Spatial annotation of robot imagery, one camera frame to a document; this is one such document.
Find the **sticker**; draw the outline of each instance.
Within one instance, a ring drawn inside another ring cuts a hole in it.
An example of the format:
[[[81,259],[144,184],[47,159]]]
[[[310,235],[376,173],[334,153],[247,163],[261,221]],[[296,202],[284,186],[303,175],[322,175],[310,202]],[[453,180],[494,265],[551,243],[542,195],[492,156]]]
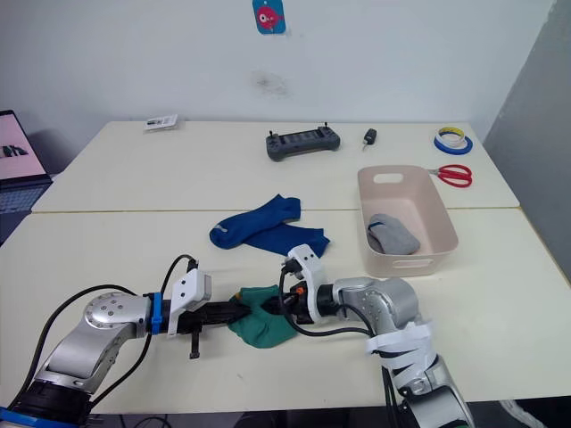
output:
[[[261,34],[282,34],[286,32],[282,0],[252,0],[252,6],[256,26]]]
[[[148,119],[145,123],[145,131],[154,129],[173,128],[177,125],[178,115],[161,116],[159,118]]]

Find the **basket handle hole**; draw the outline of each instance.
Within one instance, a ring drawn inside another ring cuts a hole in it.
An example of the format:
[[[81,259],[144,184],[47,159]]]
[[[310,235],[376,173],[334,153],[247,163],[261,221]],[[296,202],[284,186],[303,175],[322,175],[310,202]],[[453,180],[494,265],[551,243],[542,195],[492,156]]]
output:
[[[404,179],[404,175],[403,174],[376,174],[373,177],[373,181],[375,183],[377,183],[378,185],[382,185],[382,184],[388,184],[388,183],[402,183],[402,180]]]
[[[393,262],[393,268],[426,268],[433,262],[432,259],[416,259],[416,260],[397,260]]]

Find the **black cable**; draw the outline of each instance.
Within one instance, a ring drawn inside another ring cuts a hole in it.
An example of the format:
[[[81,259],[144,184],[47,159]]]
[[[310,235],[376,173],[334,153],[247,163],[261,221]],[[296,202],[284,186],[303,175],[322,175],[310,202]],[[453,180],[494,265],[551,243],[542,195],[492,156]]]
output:
[[[172,275],[172,271],[175,269],[177,264],[182,259],[188,259],[188,266],[186,268],[186,271],[189,271],[191,268],[196,268],[198,266],[197,261],[188,254],[181,254],[178,257],[176,257],[174,261],[170,264],[169,270],[167,271],[167,275],[164,277],[164,281],[162,282],[161,295],[164,295],[164,292],[167,288],[167,284],[169,283],[170,280],[170,276]],[[107,388],[105,391],[99,394],[97,398],[90,403],[91,408],[97,406],[97,404],[99,404],[102,399],[107,397],[115,388],[121,385],[123,381],[125,381],[125,379],[127,379],[129,376],[133,374],[133,372],[135,372],[135,370],[137,370],[137,368],[141,365],[141,363],[146,357],[146,353],[149,350],[152,338],[153,336],[150,333],[146,336],[145,345],[143,346],[141,354],[139,355],[139,358],[137,359],[135,364],[122,377],[120,377],[117,381],[115,381],[115,383],[113,383],[109,388]]]
[[[34,351],[34,357],[32,358],[32,362],[29,365],[28,374],[26,374],[26,379],[24,380],[24,383],[22,384],[22,386],[20,387],[20,390],[16,394],[16,397],[14,397],[14,399],[12,400],[12,403],[8,407],[9,410],[13,409],[13,407],[16,405],[16,403],[20,400],[21,394],[26,392],[26,390],[28,389],[28,387],[32,383],[32,380],[34,379],[34,375],[36,374],[37,364],[39,363],[39,359],[42,356],[42,350],[44,348],[44,345],[46,344],[47,334],[49,333],[50,328],[52,328],[52,324],[54,323],[55,319],[63,312],[64,309],[66,309],[75,300],[79,299],[80,297],[85,296],[86,294],[89,294],[91,292],[96,292],[98,290],[119,290],[120,292],[126,292],[127,294],[131,294],[132,296],[136,296],[136,294],[134,294],[128,288],[121,287],[120,285],[103,284],[103,285],[96,285],[94,287],[86,288],[82,292],[78,292],[77,294],[74,294],[73,296],[68,298],[64,303],[62,303],[58,307],[58,309],[56,309],[54,311],[54,313],[47,319],[46,324],[44,325],[44,328],[42,329],[42,333],[39,335],[39,338],[37,339],[36,350]]]
[[[170,264],[169,270],[167,271],[167,275],[164,277],[164,281],[162,282],[162,287],[161,287],[161,294],[162,295],[164,295],[164,292],[167,289],[167,284],[169,283],[170,276],[172,275],[172,271],[175,269],[177,264],[182,259],[188,259],[188,267],[186,268],[186,272],[190,271],[192,266],[197,266],[196,260],[192,256],[189,256],[188,254],[181,254],[176,259],[174,259],[174,261]]]
[[[146,424],[141,425],[141,428],[146,428],[151,422],[152,422],[152,420],[151,420],[151,421],[146,421]]]
[[[389,371],[382,367],[381,372],[383,374],[383,386],[385,387],[385,404],[386,404],[386,414],[389,419],[389,426],[396,427],[397,425],[397,416],[394,412],[394,403],[393,397],[391,395],[391,389],[393,387],[393,383],[391,382],[391,375]]]
[[[170,424],[169,421],[167,421],[164,417],[158,417],[158,416],[149,416],[149,417],[146,417],[145,419],[141,419],[139,422],[137,422],[135,424],[135,426],[133,428],[138,428],[139,425],[142,424],[143,422],[153,421],[153,420],[154,421],[161,421],[163,426],[167,425],[168,428],[172,428],[172,425]]]
[[[292,315],[287,311],[286,305],[284,304],[284,281],[286,279],[286,274],[287,274],[287,271],[282,269],[282,272],[279,276],[279,286],[277,288],[277,302],[279,303],[279,308],[280,308],[282,315],[284,316],[285,320],[296,332],[301,333],[301,334],[305,334],[306,336],[311,336],[311,337],[331,336],[333,334],[339,334],[339,333],[363,333],[369,337],[373,337],[375,335],[373,333],[373,328],[371,327],[371,324],[367,320],[367,318],[363,314],[361,314],[356,308],[354,308],[351,305],[347,305],[347,304],[339,305],[339,309],[347,308],[347,309],[350,309],[353,312],[355,312],[355,314],[357,314],[357,316],[361,320],[363,320],[363,322],[367,326],[368,330],[365,330],[364,328],[357,328],[357,327],[344,327],[344,328],[336,328],[334,330],[328,330],[326,332],[312,332],[310,330],[305,330],[305,329],[301,328],[300,326],[298,326],[294,322],[294,320],[292,319]]]
[[[347,303],[340,304],[338,306],[338,309],[345,308],[354,312],[355,315],[357,315],[357,317],[359,317],[360,320],[365,324],[367,330],[355,327],[345,327],[345,328],[337,328],[335,330],[329,330],[326,332],[312,332],[298,326],[292,319],[292,315],[287,311],[286,305],[284,303],[284,281],[286,279],[286,274],[287,270],[282,269],[282,272],[279,276],[279,285],[277,288],[277,295],[278,295],[277,301],[279,303],[279,308],[282,314],[284,315],[285,320],[296,332],[311,337],[330,336],[332,334],[339,334],[339,333],[364,333],[369,337],[375,337],[375,331],[373,330],[373,327],[368,321],[367,317],[365,317],[365,315],[360,310]],[[391,427],[397,428],[400,427],[401,424],[399,423],[399,419],[396,414],[396,398],[394,397],[393,381],[391,380],[391,375],[389,374],[389,371],[386,368],[382,367],[382,373],[383,373],[383,385],[385,387],[385,401],[389,417],[389,424]]]
[[[137,368],[141,365],[141,363],[146,357],[146,352],[149,350],[149,345],[151,344],[152,338],[153,336],[149,333],[146,336],[145,345],[143,346],[143,350],[141,350],[141,355],[139,355],[139,358],[137,359],[135,364],[122,377],[117,379],[109,388],[107,388],[105,391],[99,394],[96,399],[91,401],[91,403],[89,403],[90,408],[97,406],[102,399],[107,397],[115,388],[121,385],[125,379],[127,379],[129,376],[133,374],[135,370],[137,370]]]

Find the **gray sock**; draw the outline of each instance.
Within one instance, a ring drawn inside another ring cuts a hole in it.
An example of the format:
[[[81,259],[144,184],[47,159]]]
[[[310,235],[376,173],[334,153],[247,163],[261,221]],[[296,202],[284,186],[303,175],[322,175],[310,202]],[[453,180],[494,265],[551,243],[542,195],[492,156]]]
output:
[[[384,254],[404,256],[420,247],[420,242],[397,218],[375,214],[368,223],[368,242]]]

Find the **white table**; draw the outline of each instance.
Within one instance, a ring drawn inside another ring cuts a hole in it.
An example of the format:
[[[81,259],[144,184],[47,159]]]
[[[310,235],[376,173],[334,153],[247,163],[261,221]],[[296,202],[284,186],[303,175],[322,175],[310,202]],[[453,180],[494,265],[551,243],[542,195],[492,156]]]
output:
[[[303,210],[359,208],[357,171],[371,165],[434,169],[462,163],[474,171],[468,189],[434,181],[448,208],[516,207],[468,123],[339,124],[337,152],[272,161],[265,137],[315,128],[315,123],[183,122],[180,129],[145,133],[142,122],[110,122],[47,190],[33,210],[251,210],[276,193],[302,200]],[[437,150],[437,129],[455,125],[474,141],[463,156]],[[377,142],[361,150],[369,128]]]
[[[160,288],[181,252],[213,276],[213,300],[240,287],[274,284],[282,257],[248,246],[225,251],[208,239],[231,213],[33,214],[0,248],[0,396],[6,405],[27,371],[39,331],[64,299],[88,286]],[[411,278],[435,348],[468,401],[571,394],[571,290],[521,210],[451,210],[460,246],[437,274]],[[331,238],[329,279],[364,275],[360,214],[307,211],[300,226]],[[79,321],[87,299],[54,324],[46,353]],[[124,373],[143,345],[128,342],[104,386]],[[142,366],[104,400],[102,413],[218,412],[384,403],[378,358],[356,334],[296,337],[256,350],[225,326],[207,328],[201,357],[189,338],[158,336]]]

